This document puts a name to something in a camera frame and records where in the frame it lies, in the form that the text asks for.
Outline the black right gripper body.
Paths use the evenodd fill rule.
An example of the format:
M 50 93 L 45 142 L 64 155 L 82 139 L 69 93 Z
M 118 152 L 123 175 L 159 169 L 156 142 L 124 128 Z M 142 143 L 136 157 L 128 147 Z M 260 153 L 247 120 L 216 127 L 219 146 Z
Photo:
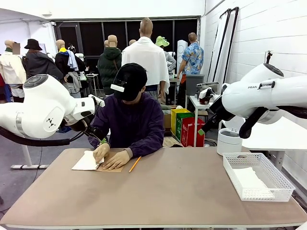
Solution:
M 211 120 L 231 120 L 234 115 L 228 112 L 222 103 L 222 96 L 218 96 L 209 108 L 213 115 Z

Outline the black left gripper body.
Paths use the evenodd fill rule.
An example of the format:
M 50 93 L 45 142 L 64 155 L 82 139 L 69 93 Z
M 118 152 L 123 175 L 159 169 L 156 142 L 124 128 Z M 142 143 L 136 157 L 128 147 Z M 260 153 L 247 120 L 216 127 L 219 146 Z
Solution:
M 94 137 L 99 142 L 103 141 L 105 138 L 105 135 L 102 133 L 102 131 L 99 128 L 93 126 L 88 126 L 84 133 L 88 137 Z

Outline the person's right hand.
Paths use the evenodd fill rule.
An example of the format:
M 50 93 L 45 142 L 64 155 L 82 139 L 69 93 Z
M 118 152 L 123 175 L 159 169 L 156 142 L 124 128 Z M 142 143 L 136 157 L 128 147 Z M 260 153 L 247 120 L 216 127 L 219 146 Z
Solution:
M 96 164 L 99 164 L 102 159 L 108 154 L 110 150 L 110 145 L 105 142 L 103 144 L 100 144 L 94 151 L 93 151 L 93 157 L 96 161 Z

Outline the person's left hand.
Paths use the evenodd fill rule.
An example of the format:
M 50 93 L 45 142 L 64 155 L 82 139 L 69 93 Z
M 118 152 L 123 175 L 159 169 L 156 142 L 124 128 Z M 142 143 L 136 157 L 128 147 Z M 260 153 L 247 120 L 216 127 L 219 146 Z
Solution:
M 120 168 L 130 161 L 129 153 L 126 150 L 117 152 L 106 163 L 103 164 L 103 170 L 113 170 Z

